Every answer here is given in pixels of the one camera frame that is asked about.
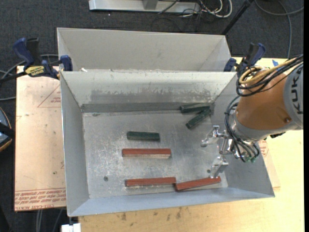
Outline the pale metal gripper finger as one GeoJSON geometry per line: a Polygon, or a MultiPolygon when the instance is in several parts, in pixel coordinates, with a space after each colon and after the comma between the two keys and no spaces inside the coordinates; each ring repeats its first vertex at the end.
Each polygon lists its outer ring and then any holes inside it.
{"type": "Polygon", "coordinates": [[[200,146],[207,147],[208,145],[216,143],[221,138],[226,138],[226,131],[220,132],[219,129],[219,125],[213,125],[212,131],[201,141],[200,146]]]}
{"type": "Polygon", "coordinates": [[[229,163],[225,156],[217,157],[210,169],[210,178],[217,178],[228,167],[229,163]]]}

